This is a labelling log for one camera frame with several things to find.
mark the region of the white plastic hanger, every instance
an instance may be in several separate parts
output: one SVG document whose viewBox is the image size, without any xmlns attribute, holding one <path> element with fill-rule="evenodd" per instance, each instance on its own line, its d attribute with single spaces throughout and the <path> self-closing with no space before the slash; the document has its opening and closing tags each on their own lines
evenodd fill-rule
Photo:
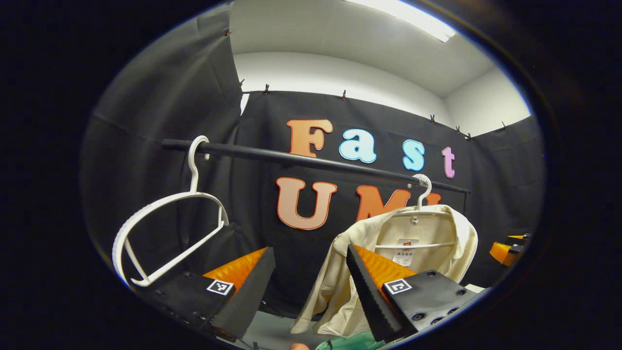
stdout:
<svg viewBox="0 0 622 350">
<path fill-rule="evenodd" d="M 415 216 L 415 215 L 417 217 L 430 217 L 430 216 L 450 217 L 451 214 L 449 214 L 448 212 L 441 212 L 438 210 L 421 210 L 423 206 L 424 198 L 426 198 L 427 195 L 430 194 L 430 192 L 432 192 L 432 181 L 430 181 L 430 179 L 423 174 L 416 174 L 416 175 L 413 175 L 413 177 L 421 179 L 425 181 L 425 183 L 427 184 L 427 189 L 417 199 L 417 209 L 398 212 L 398 213 L 395 213 L 392 217 Z M 446 246 L 454 245 L 454 244 L 455 242 L 435 243 L 435 244 L 415 244 L 415 245 L 377 245 L 376 248 L 378 249 L 415 249 L 415 248 L 446 247 Z"/>
<path fill-rule="evenodd" d="M 143 278 L 142 281 L 137 281 L 131 278 L 132 282 L 139 286 L 149 286 L 151 283 L 153 283 L 158 278 L 160 278 L 163 274 L 169 271 L 173 266 L 181 262 L 188 255 L 190 255 L 197 248 L 199 248 L 202 244 L 207 242 L 207 240 L 210 239 L 214 234 L 216 234 L 220 229 L 222 229 L 224 226 L 229 225 L 229 218 L 227 217 L 227 211 L 225 211 L 223 204 L 211 194 L 197 192 L 198 170 L 197 170 L 197 166 L 195 165 L 194 157 L 195 157 L 195 152 L 197 150 L 197 146 L 201 142 L 210 142 L 210 140 L 208 140 L 207 137 L 205 136 L 199 136 L 195 138 L 194 141 L 192 141 L 192 144 L 190 145 L 190 152 L 188 154 L 188 166 L 190 166 L 190 171 L 192 172 L 190 190 L 188 192 L 173 194 L 171 196 L 159 199 L 151 204 L 146 205 L 141 210 L 137 211 L 134 215 L 132 215 L 127 221 L 125 221 L 125 224 L 121 226 L 119 233 L 117 233 L 117 236 L 114 238 L 113 255 L 112 255 L 114 269 L 116 273 L 119 275 L 119 277 L 121 277 L 123 282 L 125 282 L 125 284 L 127 284 L 128 286 L 129 286 L 128 281 L 125 278 L 125 275 L 123 273 L 123 267 L 121 266 L 121 256 L 123 253 L 123 247 L 125 247 L 125 249 L 127 250 L 129 258 L 132 260 L 132 263 L 134 263 L 136 270 L 138 270 L 138 272 L 141 274 Z M 205 159 L 208 159 L 208 158 L 209 158 L 209 154 L 206 154 Z M 149 215 L 149 213 L 158 209 L 159 207 L 162 207 L 171 202 L 179 201 L 181 199 L 193 198 L 193 197 L 204 197 L 207 199 L 211 199 L 218 204 L 218 207 L 219 207 L 218 208 L 218 227 L 214 231 L 210 232 L 207 236 L 199 240 L 197 243 L 195 243 L 192 247 L 186 249 L 186 251 L 184 251 L 177 257 L 175 257 L 173 260 L 167 262 L 164 266 L 157 269 L 154 273 L 151 273 L 150 275 L 147 276 L 145 271 L 142 269 L 141 265 L 138 263 L 138 260 L 136 259 L 136 256 L 134 255 L 134 251 L 132 250 L 132 247 L 129 244 L 129 241 L 128 241 L 129 231 L 142 218 Z"/>
</svg>

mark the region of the ceiling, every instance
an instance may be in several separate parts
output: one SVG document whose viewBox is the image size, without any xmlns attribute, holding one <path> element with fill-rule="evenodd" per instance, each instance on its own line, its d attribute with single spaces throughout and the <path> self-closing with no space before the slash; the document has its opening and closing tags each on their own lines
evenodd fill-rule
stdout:
<svg viewBox="0 0 622 350">
<path fill-rule="evenodd" d="M 462 35 L 443 43 L 383 12 L 342 0 L 235 0 L 234 54 L 300 52 L 384 70 L 440 98 L 494 67 Z"/>
</svg>

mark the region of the black clothing rod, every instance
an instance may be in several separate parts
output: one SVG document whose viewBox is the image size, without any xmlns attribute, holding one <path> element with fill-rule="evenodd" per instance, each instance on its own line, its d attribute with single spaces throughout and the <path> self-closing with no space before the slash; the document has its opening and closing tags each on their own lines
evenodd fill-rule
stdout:
<svg viewBox="0 0 622 350">
<path fill-rule="evenodd" d="M 188 151 L 192 141 L 186 140 L 162 140 L 162 147 L 164 149 L 174 149 L 176 151 Z M 347 174 L 360 174 L 369 177 L 375 177 L 376 179 L 391 180 L 394 182 L 401 182 L 403 184 L 414 184 L 417 186 L 425 187 L 425 183 L 422 183 L 416 177 L 391 173 L 389 171 L 364 168 L 358 165 L 343 164 L 336 161 L 329 161 L 326 159 L 311 158 L 306 156 L 299 156 L 298 154 L 290 154 L 280 151 L 271 151 L 269 149 L 252 148 L 245 146 L 235 146 L 230 144 L 221 143 L 201 143 L 197 147 L 199 153 L 209 153 L 220 156 L 231 156 L 244 159 L 253 159 L 260 161 L 269 161 L 273 163 L 304 166 L 306 168 L 314 168 L 321 170 L 338 171 L 340 173 Z M 448 184 L 441 184 L 439 182 L 432 181 L 432 188 L 446 189 L 448 191 L 471 193 L 467 189 L 463 189 Z"/>
</svg>

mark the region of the clothing tag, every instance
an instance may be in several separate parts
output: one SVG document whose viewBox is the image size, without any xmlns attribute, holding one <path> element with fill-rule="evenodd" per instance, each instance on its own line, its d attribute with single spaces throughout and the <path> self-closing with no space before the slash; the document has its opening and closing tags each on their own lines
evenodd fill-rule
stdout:
<svg viewBox="0 0 622 350">
<path fill-rule="evenodd" d="M 418 239 L 399 239 L 397 241 L 397 245 L 403 245 L 408 247 L 409 245 L 414 245 L 419 243 Z M 402 266 L 409 267 L 412 263 L 412 255 L 414 254 L 414 249 L 395 249 L 393 253 L 393 262 L 396 262 Z"/>
</svg>

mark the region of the white wall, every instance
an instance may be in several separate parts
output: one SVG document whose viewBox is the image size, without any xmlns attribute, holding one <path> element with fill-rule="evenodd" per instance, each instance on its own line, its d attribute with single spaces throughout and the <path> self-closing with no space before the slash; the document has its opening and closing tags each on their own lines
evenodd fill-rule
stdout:
<svg viewBox="0 0 622 350">
<path fill-rule="evenodd" d="M 453 126 L 442 99 L 393 74 L 349 60 L 293 52 L 234 55 L 242 90 L 324 93 L 390 106 Z M 243 95 L 242 110 L 248 95 Z"/>
<path fill-rule="evenodd" d="M 512 81 L 493 68 L 459 88 L 447 98 L 450 119 L 460 131 L 480 135 L 510 125 L 531 115 Z"/>
</svg>

